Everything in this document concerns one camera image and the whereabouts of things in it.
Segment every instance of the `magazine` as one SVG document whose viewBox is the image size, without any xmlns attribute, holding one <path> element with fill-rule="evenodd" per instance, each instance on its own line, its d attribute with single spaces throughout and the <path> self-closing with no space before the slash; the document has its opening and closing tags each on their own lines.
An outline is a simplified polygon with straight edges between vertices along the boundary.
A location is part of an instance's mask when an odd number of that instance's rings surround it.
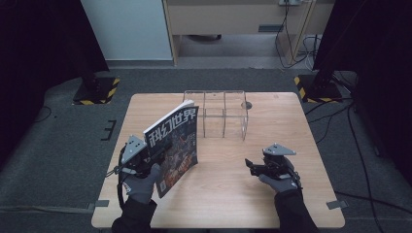
<svg viewBox="0 0 412 233">
<path fill-rule="evenodd" d="M 143 132 L 149 154 L 167 149 L 155 183 L 159 198 L 197 164 L 197 111 L 192 100 L 185 100 Z"/>
</svg>

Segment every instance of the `desk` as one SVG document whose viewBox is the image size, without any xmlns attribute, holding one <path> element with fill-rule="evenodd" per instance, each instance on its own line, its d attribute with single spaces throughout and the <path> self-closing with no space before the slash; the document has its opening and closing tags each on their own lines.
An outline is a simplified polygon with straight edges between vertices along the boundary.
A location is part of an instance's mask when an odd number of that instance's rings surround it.
<svg viewBox="0 0 412 233">
<path fill-rule="evenodd" d="M 298 97 L 294 93 L 246 93 L 253 107 L 245 141 L 241 138 L 198 138 L 198 164 L 190 168 L 158 204 L 153 228 L 278 228 L 273 190 L 250 175 L 245 158 L 262 164 L 261 150 L 279 143 L 295 150 L 289 156 L 301 177 L 306 206 L 318 227 L 339 228 L 345 223 Z M 108 171 L 118 162 L 128 136 L 143 138 L 143 130 L 183 100 L 183 93 L 135 94 L 131 98 Z M 105 180 L 91 223 L 109 228 L 121 215 L 117 176 Z"/>
<path fill-rule="evenodd" d="M 170 45 L 177 62 L 181 35 L 257 34 L 262 25 L 282 25 L 286 8 L 278 0 L 163 0 Z M 305 34 L 323 34 L 334 0 L 302 1 L 289 6 L 288 32 L 281 48 L 294 63 Z"/>
</svg>

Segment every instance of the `white panel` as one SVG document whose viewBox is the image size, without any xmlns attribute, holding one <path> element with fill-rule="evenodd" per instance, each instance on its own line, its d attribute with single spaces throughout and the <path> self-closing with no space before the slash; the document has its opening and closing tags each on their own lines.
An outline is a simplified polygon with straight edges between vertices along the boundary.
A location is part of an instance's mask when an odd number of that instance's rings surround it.
<svg viewBox="0 0 412 233">
<path fill-rule="evenodd" d="M 161 0 L 82 0 L 106 60 L 172 60 Z"/>
</svg>

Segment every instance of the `gray carpet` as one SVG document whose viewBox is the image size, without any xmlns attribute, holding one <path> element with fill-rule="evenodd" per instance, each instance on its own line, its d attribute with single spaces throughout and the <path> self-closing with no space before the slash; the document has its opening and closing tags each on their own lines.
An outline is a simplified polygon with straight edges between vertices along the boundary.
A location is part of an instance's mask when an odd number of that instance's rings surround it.
<svg viewBox="0 0 412 233">
<path fill-rule="evenodd" d="M 133 69 L 113 70 L 101 76 L 120 78 L 110 104 L 76 106 L 72 98 L 81 80 L 75 79 L 50 89 L 42 109 L 20 142 L 10 162 L 0 174 L 0 206 L 56 206 L 86 209 L 99 195 L 104 176 L 120 133 L 130 97 L 134 93 L 183 92 L 187 89 L 243 89 L 292 91 L 293 78 L 308 70 L 279 69 Z M 349 94 L 340 88 L 344 96 Z M 308 121 L 335 113 L 351 101 L 325 104 L 310 113 Z M 317 104 L 302 103 L 308 112 Z M 310 123 L 326 170 L 335 190 L 367 197 L 360 154 L 351 133 L 347 111 Z M 360 142 L 374 199 L 412 211 L 412 188 L 389 158 L 377 157 L 359 116 L 350 117 Z M 105 128 L 116 126 L 109 141 Z M 367 200 L 337 194 L 346 200 L 346 225 L 322 232 L 379 232 Z M 385 232 L 412 229 L 410 214 L 383 204 L 375 204 L 379 223 Z M 1 212 L 0 232 L 98 232 L 90 224 L 92 213 L 56 214 Z M 170 232 L 188 232 L 173 230 Z"/>
</svg>

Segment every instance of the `gloved hand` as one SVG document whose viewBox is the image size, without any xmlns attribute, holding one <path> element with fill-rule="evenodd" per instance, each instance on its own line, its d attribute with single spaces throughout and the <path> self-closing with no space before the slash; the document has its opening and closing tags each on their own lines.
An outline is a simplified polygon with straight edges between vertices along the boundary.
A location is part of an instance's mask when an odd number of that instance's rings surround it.
<svg viewBox="0 0 412 233">
<path fill-rule="evenodd" d="M 291 171 L 294 171 L 294 167 L 291 162 L 287 158 L 285 159 Z M 280 181 L 277 181 L 269 178 L 266 175 L 260 174 L 258 176 L 258 179 L 263 183 L 269 184 L 276 192 L 284 192 L 291 189 L 297 189 L 297 184 L 292 180 L 292 177 L 289 174 L 283 176 L 284 177 Z"/>
<path fill-rule="evenodd" d="M 123 186 L 126 189 L 126 194 L 137 202 L 149 204 L 154 192 L 155 181 L 160 176 L 160 166 L 155 163 L 151 168 L 151 173 L 144 179 L 124 173 L 122 176 L 125 176 Z"/>
</svg>

